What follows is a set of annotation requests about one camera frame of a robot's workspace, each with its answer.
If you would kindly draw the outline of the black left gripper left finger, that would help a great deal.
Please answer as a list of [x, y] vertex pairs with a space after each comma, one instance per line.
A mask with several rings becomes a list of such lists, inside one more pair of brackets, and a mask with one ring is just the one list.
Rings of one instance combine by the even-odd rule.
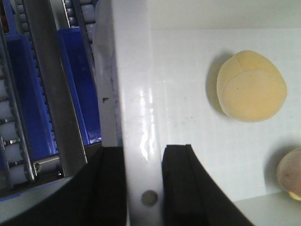
[[4, 226], [124, 226], [127, 189], [121, 147], [100, 147], [69, 182]]

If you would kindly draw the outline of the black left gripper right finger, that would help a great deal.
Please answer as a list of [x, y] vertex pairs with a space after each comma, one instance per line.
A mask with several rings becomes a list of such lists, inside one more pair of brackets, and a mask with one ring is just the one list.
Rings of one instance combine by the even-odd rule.
[[165, 225], [252, 225], [207, 173], [191, 145], [167, 145], [162, 174]]

